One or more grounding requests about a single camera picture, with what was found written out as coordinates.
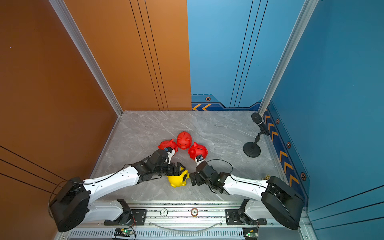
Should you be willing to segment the red piggy bank right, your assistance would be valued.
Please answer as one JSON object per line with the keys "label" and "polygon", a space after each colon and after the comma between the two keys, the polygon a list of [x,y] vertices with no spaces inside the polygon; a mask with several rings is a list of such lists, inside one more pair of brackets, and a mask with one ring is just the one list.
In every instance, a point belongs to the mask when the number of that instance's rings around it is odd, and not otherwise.
{"label": "red piggy bank right", "polygon": [[198,143],[194,143],[188,150],[188,154],[192,160],[195,160],[195,157],[198,155],[203,155],[204,159],[206,159],[208,155],[208,150],[205,146],[200,145]]}

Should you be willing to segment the aluminium corner post right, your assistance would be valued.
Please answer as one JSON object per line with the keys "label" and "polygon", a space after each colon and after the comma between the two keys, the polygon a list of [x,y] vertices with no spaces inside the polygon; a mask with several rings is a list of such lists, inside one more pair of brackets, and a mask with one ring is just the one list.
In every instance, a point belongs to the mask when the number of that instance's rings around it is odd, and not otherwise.
{"label": "aluminium corner post right", "polygon": [[267,87],[258,113],[263,116],[313,15],[319,0],[306,0],[292,29],[290,37]]}

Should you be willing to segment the red piggy bank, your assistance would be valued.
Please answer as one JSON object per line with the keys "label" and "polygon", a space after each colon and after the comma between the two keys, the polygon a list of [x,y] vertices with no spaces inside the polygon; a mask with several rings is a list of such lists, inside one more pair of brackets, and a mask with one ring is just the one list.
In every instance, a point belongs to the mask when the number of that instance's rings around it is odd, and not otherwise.
{"label": "red piggy bank", "polygon": [[177,137],[177,145],[182,150],[189,149],[192,145],[192,136],[186,131],[181,132]]}
{"label": "red piggy bank", "polygon": [[192,160],[195,160],[195,157],[198,155],[203,155],[204,159],[206,159],[208,155],[208,150],[205,146],[200,145],[198,143],[194,143],[188,150],[188,154]]}
{"label": "red piggy bank", "polygon": [[163,141],[158,146],[158,149],[161,149],[161,150],[165,150],[166,148],[173,149],[176,153],[179,150],[177,143],[173,139],[169,141]]}

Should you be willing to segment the red piggy bank middle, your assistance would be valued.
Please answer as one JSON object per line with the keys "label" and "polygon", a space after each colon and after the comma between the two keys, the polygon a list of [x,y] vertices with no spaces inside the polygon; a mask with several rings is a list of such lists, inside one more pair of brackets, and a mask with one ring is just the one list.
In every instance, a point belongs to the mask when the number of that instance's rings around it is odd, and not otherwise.
{"label": "red piggy bank middle", "polygon": [[177,145],[182,150],[189,149],[192,145],[192,136],[186,131],[181,132],[177,137]]}

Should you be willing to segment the aluminium corner post left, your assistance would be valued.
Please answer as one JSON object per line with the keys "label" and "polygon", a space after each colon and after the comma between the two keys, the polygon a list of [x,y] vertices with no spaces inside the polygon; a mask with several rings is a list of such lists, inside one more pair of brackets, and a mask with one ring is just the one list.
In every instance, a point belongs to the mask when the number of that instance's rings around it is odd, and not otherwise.
{"label": "aluminium corner post left", "polygon": [[65,27],[67,33],[81,54],[83,60],[93,74],[101,90],[112,106],[113,110],[118,117],[123,114],[123,109],[117,100],[112,88],[110,87],[105,75],[103,74],[99,64],[97,63],[91,49],[89,48],[85,38],[83,37],[79,27],[77,26],[74,18],[72,17],[66,3],[62,0],[49,0],[55,13],[59,17],[61,23]]}

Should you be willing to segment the yellow piggy bank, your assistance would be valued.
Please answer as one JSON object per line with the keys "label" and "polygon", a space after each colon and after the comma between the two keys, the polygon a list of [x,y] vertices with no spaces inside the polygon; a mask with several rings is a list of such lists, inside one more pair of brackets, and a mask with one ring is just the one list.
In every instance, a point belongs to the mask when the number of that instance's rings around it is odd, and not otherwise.
{"label": "yellow piggy bank", "polygon": [[178,188],[187,185],[187,179],[190,178],[188,170],[184,170],[179,176],[167,176],[171,187]]}

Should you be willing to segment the green circuit board left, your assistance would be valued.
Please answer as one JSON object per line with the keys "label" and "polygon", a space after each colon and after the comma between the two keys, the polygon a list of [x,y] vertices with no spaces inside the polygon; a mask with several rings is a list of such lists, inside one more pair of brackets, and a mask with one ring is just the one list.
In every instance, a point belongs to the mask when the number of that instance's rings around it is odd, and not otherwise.
{"label": "green circuit board left", "polygon": [[116,228],[114,231],[114,238],[117,239],[134,239],[135,233],[129,228]]}

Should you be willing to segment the green circuit board right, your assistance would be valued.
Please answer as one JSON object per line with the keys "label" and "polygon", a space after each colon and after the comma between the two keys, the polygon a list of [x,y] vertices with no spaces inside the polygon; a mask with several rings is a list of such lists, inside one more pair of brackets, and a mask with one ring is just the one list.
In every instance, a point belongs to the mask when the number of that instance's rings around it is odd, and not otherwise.
{"label": "green circuit board right", "polygon": [[255,229],[243,228],[243,236],[245,240],[257,240],[259,237],[259,232]]}

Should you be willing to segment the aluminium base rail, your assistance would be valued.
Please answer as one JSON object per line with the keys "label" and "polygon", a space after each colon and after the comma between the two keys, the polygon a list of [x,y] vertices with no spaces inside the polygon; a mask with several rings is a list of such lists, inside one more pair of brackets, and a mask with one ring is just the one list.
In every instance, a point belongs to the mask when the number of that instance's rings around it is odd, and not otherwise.
{"label": "aluminium base rail", "polygon": [[[96,201],[106,205],[113,201]],[[258,230],[258,240],[315,240],[312,224],[302,213],[298,230],[290,230],[274,218],[267,225],[234,225],[226,223],[226,209],[239,209],[240,202],[176,201],[127,202],[131,210],[147,210],[143,226],[105,226],[103,220],[83,222],[76,228],[57,233],[56,240],[244,240],[243,228]],[[134,239],[114,238],[116,228],[129,228]]]}

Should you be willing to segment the green circuit board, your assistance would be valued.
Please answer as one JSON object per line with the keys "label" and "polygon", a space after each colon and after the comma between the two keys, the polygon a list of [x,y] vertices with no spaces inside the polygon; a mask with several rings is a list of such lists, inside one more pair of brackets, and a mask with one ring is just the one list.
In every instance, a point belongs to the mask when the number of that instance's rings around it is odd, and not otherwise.
{"label": "green circuit board", "polygon": [[134,239],[135,233],[129,228],[116,228],[114,231],[114,238],[117,239]]}
{"label": "green circuit board", "polygon": [[259,237],[259,232],[255,229],[243,228],[243,236],[245,240],[257,240]]}

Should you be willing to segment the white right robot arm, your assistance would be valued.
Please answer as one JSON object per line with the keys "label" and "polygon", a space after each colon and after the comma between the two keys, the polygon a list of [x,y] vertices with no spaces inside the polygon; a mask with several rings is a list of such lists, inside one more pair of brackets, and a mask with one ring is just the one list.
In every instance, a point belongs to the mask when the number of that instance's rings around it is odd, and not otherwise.
{"label": "white right robot arm", "polygon": [[239,216],[249,225],[258,219],[274,218],[288,229],[300,227],[304,197],[278,177],[268,180],[240,178],[231,173],[218,173],[208,162],[201,161],[190,179],[193,186],[205,184],[215,194],[245,197]]}

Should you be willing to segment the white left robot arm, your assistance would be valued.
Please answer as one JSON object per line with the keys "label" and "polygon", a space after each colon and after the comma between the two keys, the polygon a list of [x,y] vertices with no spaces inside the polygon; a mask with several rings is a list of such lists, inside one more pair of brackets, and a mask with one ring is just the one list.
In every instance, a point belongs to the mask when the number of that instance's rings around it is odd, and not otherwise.
{"label": "white left robot arm", "polygon": [[115,173],[81,180],[72,178],[49,203],[49,211],[60,233],[68,232],[83,222],[103,220],[106,225],[131,225],[134,214],[123,199],[106,205],[94,202],[112,192],[142,182],[157,180],[162,176],[188,178],[186,167],[172,163],[175,150],[168,147],[158,149],[143,160],[126,164]]}

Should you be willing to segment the red piggy bank left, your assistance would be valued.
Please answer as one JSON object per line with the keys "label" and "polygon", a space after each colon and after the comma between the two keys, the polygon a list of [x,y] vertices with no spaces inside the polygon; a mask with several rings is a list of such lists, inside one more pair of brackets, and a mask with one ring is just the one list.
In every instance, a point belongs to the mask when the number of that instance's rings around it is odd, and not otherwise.
{"label": "red piggy bank left", "polygon": [[173,149],[176,153],[179,150],[177,143],[173,139],[169,141],[163,141],[158,146],[158,149],[161,149],[161,150],[165,150],[166,148]]}

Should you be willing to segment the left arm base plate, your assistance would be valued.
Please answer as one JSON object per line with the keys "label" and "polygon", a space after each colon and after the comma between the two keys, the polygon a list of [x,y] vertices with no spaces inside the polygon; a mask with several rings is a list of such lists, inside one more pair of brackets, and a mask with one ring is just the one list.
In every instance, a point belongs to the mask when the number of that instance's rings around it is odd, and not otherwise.
{"label": "left arm base plate", "polygon": [[123,213],[116,220],[105,220],[105,226],[143,226],[145,224],[147,210],[130,210]]}

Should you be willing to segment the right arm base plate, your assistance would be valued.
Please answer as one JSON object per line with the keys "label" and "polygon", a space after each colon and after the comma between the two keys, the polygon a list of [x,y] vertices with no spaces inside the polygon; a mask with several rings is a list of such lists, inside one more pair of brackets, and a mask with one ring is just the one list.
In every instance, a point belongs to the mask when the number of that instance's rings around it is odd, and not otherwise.
{"label": "right arm base plate", "polygon": [[253,220],[248,217],[245,213],[241,212],[239,209],[226,209],[226,223],[228,226],[234,225],[258,225],[264,226],[267,225],[267,219],[257,219]]}

